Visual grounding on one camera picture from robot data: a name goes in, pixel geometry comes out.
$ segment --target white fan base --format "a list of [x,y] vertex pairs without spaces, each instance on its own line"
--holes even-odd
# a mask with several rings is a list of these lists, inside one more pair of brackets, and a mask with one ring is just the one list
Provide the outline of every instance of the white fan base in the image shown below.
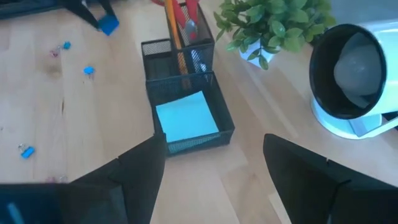
[[[330,116],[326,113],[318,104],[316,99],[313,97],[311,99],[311,109],[312,113],[315,115],[319,123],[329,130],[331,133],[340,136],[346,139],[364,139],[364,138],[371,138],[380,133],[374,133],[373,135],[365,135],[358,137],[353,128],[351,127],[348,120],[338,119]],[[381,114],[371,115],[367,117],[361,118],[364,127],[367,130],[372,130],[375,127],[379,127],[382,123],[382,116]]]

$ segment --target blue binder clip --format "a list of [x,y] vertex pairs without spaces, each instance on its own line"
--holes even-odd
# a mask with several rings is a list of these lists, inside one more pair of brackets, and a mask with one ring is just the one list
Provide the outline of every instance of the blue binder clip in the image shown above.
[[85,69],[83,69],[83,72],[85,73],[85,75],[92,75],[95,72],[95,69],[91,66],[87,66],[85,67]]
[[118,18],[115,16],[105,15],[99,21],[99,28],[106,35],[111,35],[112,32],[119,26]]
[[28,159],[35,152],[35,149],[32,146],[26,146],[25,144],[20,144],[18,149],[24,159]]
[[63,43],[62,48],[65,50],[69,50],[71,44],[69,41],[66,41],[65,43]]

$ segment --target wooden desk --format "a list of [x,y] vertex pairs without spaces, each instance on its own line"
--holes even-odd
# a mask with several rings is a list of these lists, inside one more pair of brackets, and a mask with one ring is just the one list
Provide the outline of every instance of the wooden desk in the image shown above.
[[[214,36],[221,1],[200,2]],[[169,36],[164,9],[148,0],[114,9],[121,25],[111,37],[64,10],[0,21],[0,182],[74,180],[152,136],[141,42]],[[66,40],[71,49],[50,58]],[[397,131],[350,141],[315,120],[310,46],[281,52],[262,71],[225,51],[230,40],[216,44],[214,69],[236,126],[231,144],[166,162],[153,223],[285,223],[262,155],[265,133],[398,186]],[[28,160],[17,150],[23,142],[37,149]]]

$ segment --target black wire basket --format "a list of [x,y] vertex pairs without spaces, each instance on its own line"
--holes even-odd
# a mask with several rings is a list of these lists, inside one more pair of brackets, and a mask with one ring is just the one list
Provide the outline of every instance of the black wire basket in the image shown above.
[[[188,9],[185,2],[180,3],[180,5],[186,20],[188,20]],[[169,27],[169,34],[172,43],[172,55],[176,62],[178,62],[177,65],[179,67],[180,73],[183,75],[210,72],[213,70],[213,52],[215,41],[199,4],[197,15],[197,37],[194,41],[190,41],[185,29],[183,29],[178,22],[175,22],[181,45],[179,48],[176,45],[175,37],[173,36],[170,21],[166,12],[167,25]]]
[[156,106],[202,91],[219,131],[168,142],[169,155],[174,156],[229,144],[235,127],[214,73],[180,75],[175,58],[172,57],[170,45],[169,39],[142,43],[146,88],[152,108],[155,133],[163,133]]

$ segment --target black object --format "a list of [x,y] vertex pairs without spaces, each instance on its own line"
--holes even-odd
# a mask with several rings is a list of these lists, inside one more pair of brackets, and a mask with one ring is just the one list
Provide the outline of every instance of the black object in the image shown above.
[[[60,1],[68,0],[3,0],[0,1],[0,19],[9,19],[17,16],[60,9],[63,7]],[[90,5],[98,1],[86,0],[86,2]]]
[[[310,42],[310,44],[311,44],[312,47],[314,47],[315,44],[317,44],[317,42],[320,40],[321,36],[322,36],[322,35],[317,35],[316,37],[314,37],[314,40]],[[388,121],[390,121],[390,120],[396,118],[397,116],[398,116],[398,113],[397,113],[397,112],[391,112],[391,113],[383,114],[383,117],[384,117],[386,120],[388,120]]]
[[[352,103],[337,85],[335,65],[343,47],[355,34],[367,37],[379,54],[381,82],[377,92],[364,97],[368,104],[362,108]],[[386,81],[386,60],[377,39],[362,27],[342,24],[327,30],[315,44],[310,61],[310,84],[312,93],[320,107],[328,114],[340,119],[355,119],[367,114],[378,103]]]
[[[113,16],[116,18],[116,15],[112,9],[109,0],[97,0],[102,7],[105,9],[105,12],[109,16]],[[66,9],[84,19],[86,22],[91,24],[95,29],[100,28],[99,22],[95,19],[92,13],[81,3],[81,0],[60,0],[60,2],[65,6]]]
[[264,137],[272,181],[293,224],[398,223],[398,189],[273,134]]
[[[186,7],[186,3],[183,2],[180,3],[180,5],[185,17],[187,18],[188,9]],[[194,42],[189,41],[185,29],[175,21],[176,26],[178,27],[178,37],[181,43],[181,49],[178,49],[175,45],[175,39],[166,12],[167,25],[169,27],[170,39],[172,42],[171,48],[173,60],[176,60],[180,64],[186,64],[187,72],[189,74],[213,71],[213,52],[215,41],[199,4],[197,15],[197,38]]]
[[0,223],[150,223],[166,147],[154,136],[70,184],[0,185]]
[[163,133],[156,113],[157,105],[203,91],[219,132],[169,142],[169,155],[229,144],[235,127],[214,73],[180,75],[170,49],[169,39],[142,43],[147,94],[152,108],[155,133]]

